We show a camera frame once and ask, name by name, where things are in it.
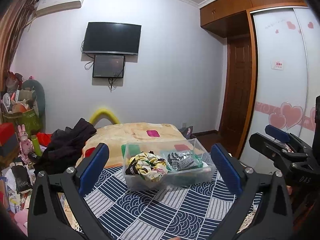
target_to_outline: air conditioner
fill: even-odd
[[[36,15],[39,17],[49,13],[81,8],[82,3],[83,0],[39,0]]]

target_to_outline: striped square pattern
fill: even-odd
[[[262,194],[257,193],[251,209]],[[211,183],[132,192],[122,167],[104,169],[85,201],[115,240],[207,240],[236,197],[216,171]]]

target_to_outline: plastic box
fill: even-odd
[[[131,157],[140,152],[153,151],[155,155],[165,158],[172,152],[183,150],[193,150],[195,154],[201,157],[202,161],[208,164],[208,167],[191,169],[187,171],[173,171],[164,175],[159,182],[146,181],[140,175],[126,175]],[[131,191],[144,191],[155,189],[167,189],[182,186],[189,186],[202,182],[211,182],[216,166],[213,164],[210,155],[197,139],[183,141],[167,142],[148,142],[148,143],[127,143],[124,154],[124,163],[122,175],[125,178],[127,187]]]

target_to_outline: yellow arch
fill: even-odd
[[[94,114],[91,116],[89,123],[93,124],[100,115],[106,115],[108,119],[112,122],[112,124],[119,124],[119,119],[108,109],[100,108],[97,111],[94,112]]]

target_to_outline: small black monitor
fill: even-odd
[[[138,55],[141,25],[89,22],[84,37],[84,53]]]
[[[123,78],[124,55],[95,55],[93,78]]]

